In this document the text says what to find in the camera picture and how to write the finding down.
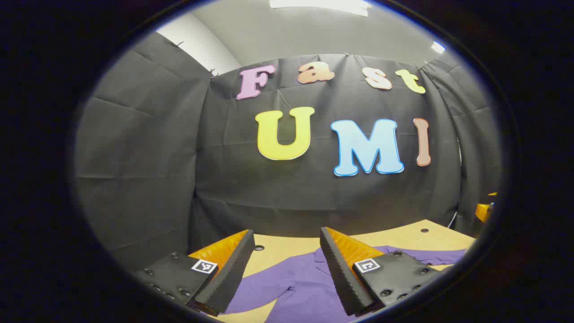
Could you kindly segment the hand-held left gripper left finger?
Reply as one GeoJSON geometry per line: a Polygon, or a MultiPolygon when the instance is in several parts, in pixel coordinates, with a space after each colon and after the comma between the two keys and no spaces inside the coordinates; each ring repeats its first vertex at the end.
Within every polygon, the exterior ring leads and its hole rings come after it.
{"type": "Polygon", "coordinates": [[[172,252],[135,277],[176,303],[218,316],[234,298],[255,247],[254,231],[246,229],[189,255],[172,252]]]}

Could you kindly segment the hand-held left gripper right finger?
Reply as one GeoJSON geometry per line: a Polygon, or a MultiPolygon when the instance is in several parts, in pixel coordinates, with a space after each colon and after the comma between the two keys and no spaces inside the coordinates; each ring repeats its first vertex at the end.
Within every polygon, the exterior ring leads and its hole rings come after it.
{"type": "Polygon", "coordinates": [[[329,227],[321,227],[320,245],[347,315],[390,307],[441,276],[403,250],[381,252],[329,227]]]}

